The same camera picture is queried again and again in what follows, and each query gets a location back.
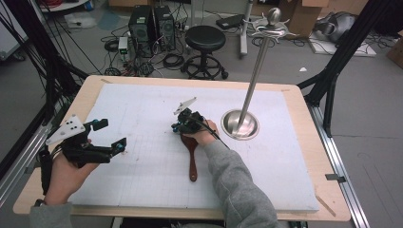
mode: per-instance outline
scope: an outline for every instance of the human hand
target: human hand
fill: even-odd
[[[211,120],[206,120],[204,121],[205,124],[207,124],[212,130],[216,132],[217,135],[219,135],[219,130],[217,129],[217,126],[214,122]],[[216,140],[216,138],[208,131],[205,127],[202,127],[200,131],[196,132],[195,134],[183,134],[186,137],[194,138],[198,144],[205,146],[213,141]]]
[[[63,153],[53,160],[50,185],[44,198],[46,205],[65,204],[71,194],[75,193],[84,183],[88,175],[98,167],[98,163],[87,163],[78,168],[69,162]]]

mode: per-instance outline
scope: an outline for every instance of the wooden handle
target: wooden handle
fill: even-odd
[[[195,162],[195,149],[198,146],[198,142],[184,135],[181,135],[181,140],[190,153],[189,179],[194,182],[198,179],[198,170]]]

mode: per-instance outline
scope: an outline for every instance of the stool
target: stool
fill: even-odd
[[[201,52],[201,55],[188,59],[181,67],[182,73],[187,73],[189,79],[211,79],[221,73],[222,79],[228,78],[228,72],[221,66],[220,62],[211,56],[212,52],[222,48],[225,45],[225,35],[217,28],[209,26],[196,26],[190,28],[186,34],[184,41],[193,49]],[[199,64],[195,64],[194,60],[200,58]],[[189,67],[195,67],[193,72],[189,71]]]

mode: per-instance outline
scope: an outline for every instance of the sleeve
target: sleeve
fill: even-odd
[[[253,183],[240,155],[220,141],[208,144],[204,151],[227,227],[280,227],[272,202]]]
[[[72,204],[31,207],[29,223],[31,228],[72,228],[70,211]]]

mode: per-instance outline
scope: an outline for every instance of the wooden table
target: wooden table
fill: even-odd
[[[222,87],[241,88],[245,90],[248,87],[247,83],[235,82],[90,76],[83,84],[83,87],[68,110],[66,117],[76,114],[80,120],[84,122],[91,108],[95,104],[98,94],[104,84]],[[316,127],[299,88],[295,85],[257,84],[256,89],[280,91],[283,93],[319,204],[319,211],[317,212],[278,213],[278,219],[349,220],[351,215],[337,181],[326,180],[325,178],[325,174],[333,174],[334,171],[329,163],[326,152],[320,137],[317,134]],[[42,197],[40,169],[35,169],[20,197],[15,202],[13,211],[16,214],[28,214],[31,205],[36,201],[36,199],[41,199]],[[222,219],[222,213],[219,210],[113,206],[73,206],[72,215],[172,219]]]

